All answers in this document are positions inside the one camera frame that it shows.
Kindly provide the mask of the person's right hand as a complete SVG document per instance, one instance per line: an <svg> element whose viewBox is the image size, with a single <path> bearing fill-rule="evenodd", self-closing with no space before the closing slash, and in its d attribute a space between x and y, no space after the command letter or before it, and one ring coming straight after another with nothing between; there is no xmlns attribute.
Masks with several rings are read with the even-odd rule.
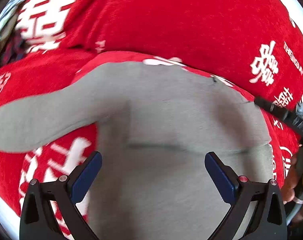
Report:
<svg viewBox="0 0 303 240"><path fill-rule="evenodd" d="M283 203L291 202L295 197L294 188L296 187L299 177L296 173L297 155L293 155L291 158L291 167L288 171L288 175L284 181L284 185L281 188L281 194L283 197ZM303 206L292 219L293 223L299 223L303 221Z"/></svg>

